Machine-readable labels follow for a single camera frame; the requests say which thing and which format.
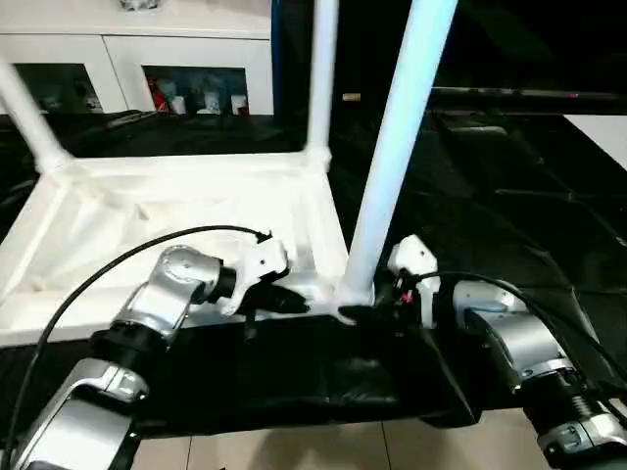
floor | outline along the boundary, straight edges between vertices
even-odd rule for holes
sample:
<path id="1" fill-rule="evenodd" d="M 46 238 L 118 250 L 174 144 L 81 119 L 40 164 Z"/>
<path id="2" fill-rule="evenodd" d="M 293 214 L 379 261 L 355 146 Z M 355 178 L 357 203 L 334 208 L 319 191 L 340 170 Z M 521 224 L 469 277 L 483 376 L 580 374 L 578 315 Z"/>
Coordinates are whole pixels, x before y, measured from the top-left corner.
<path id="1" fill-rule="evenodd" d="M 418 420 L 261 430 L 145 441 L 133 470 L 547 470 L 520 410 L 470 428 Z"/>

white cabinet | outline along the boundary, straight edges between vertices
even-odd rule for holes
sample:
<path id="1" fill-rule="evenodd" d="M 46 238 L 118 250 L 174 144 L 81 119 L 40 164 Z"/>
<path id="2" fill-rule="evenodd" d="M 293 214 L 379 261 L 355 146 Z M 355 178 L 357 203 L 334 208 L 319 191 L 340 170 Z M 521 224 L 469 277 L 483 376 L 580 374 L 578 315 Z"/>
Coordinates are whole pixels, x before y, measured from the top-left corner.
<path id="1" fill-rule="evenodd" d="M 177 100 L 184 109 L 195 107 L 193 112 L 214 112 L 214 102 L 238 114 L 237 102 L 242 105 L 243 98 L 251 115 L 272 114 L 269 41 L 106 36 L 105 43 L 133 110 L 155 110 L 150 79 L 159 82 L 170 105 Z"/>
<path id="2" fill-rule="evenodd" d="M 35 101 L 46 111 L 128 109 L 100 36 L 0 34 L 0 54 L 17 65 Z"/>
<path id="3" fill-rule="evenodd" d="M 270 1 L 0 0 L 0 54 L 51 113 L 271 115 Z"/>

black cable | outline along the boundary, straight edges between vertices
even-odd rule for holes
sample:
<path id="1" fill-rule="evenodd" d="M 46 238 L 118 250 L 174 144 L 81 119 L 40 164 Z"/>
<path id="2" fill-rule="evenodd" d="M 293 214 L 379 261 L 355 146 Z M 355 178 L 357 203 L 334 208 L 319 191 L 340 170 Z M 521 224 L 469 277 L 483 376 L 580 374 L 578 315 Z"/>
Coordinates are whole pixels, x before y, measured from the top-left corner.
<path id="1" fill-rule="evenodd" d="M 89 286 L 91 286 L 94 282 L 100 279 L 107 272 L 111 271 L 114 267 L 121 264 L 125 260 L 134 257 L 140 252 L 144 250 L 148 250 L 151 247 L 159 245 L 160 243 L 167 242 L 168 240 L 172 240 L 174 238 L 183 237 L 185 235 L 190 235 L 192 233 L 199 232 L 213 232 L 217 230 L 230 230 L 235 232 L 249 233 L 251 235 L 255 235 L 257 237 L 258 242 L 262 242 L 270 238 L 270 235 L 266 235 L 262 232 L 258 232 L 257 230 L 253 230 L 251 228 L 246 227 L 238 227 L 236 225 L 203 225 L 200 227 L 192 227 L 186 228 L 184 230 L 179 230 L 177 232 L 172 232 L 167 235 L 163 235 L 161 237 L 150 240 L 146 243 L 135 247 L 119 257 L 115 258 L 113 261 L 108 263 L 107 265 L 101 267 L 92 274 L 87 280 L 85 280 L 82 284 L 80 284 L 74 291 L 63 301 L 61 306 L 55 311 L 55 314 L 52 315 L 48 324 L 46 324 L 45 328 L 41 332 L 41 336 L 37 341 L 37 346 L 35 347 L 35 351 L 32 354 L 32 358 L 30 359 L 30 363 L 26 368 L 24 373 L 24 378 L 22 380 L 22 384 L 20 385 L 20 390 L 18 391 L 18 397 L 16 398 L 13 413 L 11 414 L 11 422 L 9 424 L 9 431 L 7 433 L 7 440 L 4 448 L 4 453 L 2 455 L 2 464 L 0 465 L 1 470 L 9 470 L 9 464 L 11 463 L 11 453 L 13 451 L 13 447 L 16 440 L 16 432 L 18 428 L 18 420 L 20 419 L 20 410 L 22 409 L 24 399 L 26 396 L 26 392 L 28 390 L 28 386 L 32 380 L 32 375 L 37 366 L 41 355 L 43 354 L 46 344 L 48 343 L 48 338 L 52 333 L 52 330 L 55 328 L 55 325 L 64 314 L 64 312 L 68 309 L 68 307 L 80 296 Z"/>
<path id="2" fill-rule="evenodd" d="M 428 278 L 432 278 L 432 277 L 455 277 L 455 278 L 457 278 L 459 280 L 482 281 L 482 282 L 485 282 L 485 283 L 497 286 L 497 287 L 503 289 L 504 291 L 509 292 L 513 296 L 515 296 L 518 299 L 520 299 L 521 301 L 523 301 L 527 305 L 527 307 L 529 307 L 530 309 L 534 310 L 534 312 L 538 315 L 538 317 L 542 320 L 542 322 L 545 323 L 545 325 L 547 325 L 547 328 L 549 328 L 552 331 L 552 333 L 554 333 L 556 336 L 559 336 L 559 335 L 556 333 L 556 331 L 554 331 L 554 327 L 552 326 L 552 323 L 550 322 L 550 320 L 552 318 L 560 321 L 565 326 L 567 326 L 571 331 L 573 331 L 573 332 L 577 333 L 579 336 L 581 336 L 586 341 L 586 343 L 588 343 L 588 345 L 592 346 L 595 349 L 595 351 L 603 359 L 605 359 L 607 364 L 620 377 L 620 379 L 623 382 L 623 391 L 625 390 L 624 388 L 627 387 L 627 372 L 609 354 L 609 352 L 607 352 L 607 350 L 601 345 L 601 343 L 599 343 L 599 341 L 597 341 L 596 338 L 594 338 L 592 335 L 590 335 L 588 332 L 586 332 L 583 328 L 581 328 L 573 320 L 571 320 L 570 318 L 566 317 L 565 315 L 563 315 L 561 312 L 555 310 L 554 308 L 549 307 L 547 305 L 542 305 L 540 302 L 531 299 L 529 296 L 527 296 L 526 294 L 522 293 L 520 290 L 518 290 L 517 288 L 513 287 L 511 284 L 508 284 L 505 281 L 501 281 L 499 279 L 494 279 L 494 278 L 489 277 L 489 276 L 484 276 L 483 274 L 476 274 L 474 272 L 467 272 L 467 271 L 433 271 L 433 272 L 427 272 L 425 274 L 419 274 L 419 275 L 412 276 L 411 277 L 411 282 L 418 283 L 418 282 L 420 282 L 420 281 L 422 281 L 424 279 L 428 279 Z M 623 415 L 613 404 L 611 404 L 609 399 L 604 395 L 603 390 L 601 390 L 601 387 L 598 387 L 598 388 L 599 388 L 598 392 L 600 394 L 600 401 L 605 405 L 605 407 L 607 407 L 607 410 L 616 417 L 616 419 L 620 422 L 621 426 L 623 426 L 625 429 L 627 429 L 627 417 L 625 415 Z"/>

white pipe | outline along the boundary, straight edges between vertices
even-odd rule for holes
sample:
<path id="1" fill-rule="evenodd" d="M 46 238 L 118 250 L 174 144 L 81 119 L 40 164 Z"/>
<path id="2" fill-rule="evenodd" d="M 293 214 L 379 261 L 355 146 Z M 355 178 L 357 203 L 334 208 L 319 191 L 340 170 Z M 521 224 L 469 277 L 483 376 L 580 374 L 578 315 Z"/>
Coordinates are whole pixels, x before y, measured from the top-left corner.
<path id="1" fill-rule="evenodd" d="M 413 0 L 365 185 L 346 272 L 344 301 L 368 302 L 458 0 Z"/>
<path id="2" fill-rule="evenodd" d="M 2 57 L 0 100 L 24 137 L 39 172 L 52 172 L 72 160 L 41 116 L 15 68 Z"/>
<path id="3" fill-rule="evenodd" d="M 313 157 L 322 156 L 325 159 L 333 100 L 338 10 L 338 0 L 315 1 L 307 151 Z"/>

glass cabinet door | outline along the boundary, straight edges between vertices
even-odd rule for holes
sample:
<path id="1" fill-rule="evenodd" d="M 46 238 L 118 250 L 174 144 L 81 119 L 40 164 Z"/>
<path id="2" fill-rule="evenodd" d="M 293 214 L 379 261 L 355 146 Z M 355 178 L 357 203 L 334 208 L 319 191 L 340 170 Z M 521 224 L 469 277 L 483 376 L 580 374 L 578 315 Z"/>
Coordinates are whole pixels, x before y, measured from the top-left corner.
<path id="1" fill-rule="evenodd" d="M 39 109 L 46 113 L 102 113 L 83 64 L 16 64 Z"/>
<path id="2" fill-rule="evenodd" d="M 244 69 L 143 66 L 155 110 L 176 115 L 247 116 Z"/>
<path id="3" fill-rule="evenodd" d="M 0 34 L 0 54 L 15 65 L 46 113 L 117 113 L 128 109 L 100 36 Z"/>
<path id="4" fill-rule="evenodd" d="M 105 36 L 130 109 L 272 115 L 269 40 Z"/>

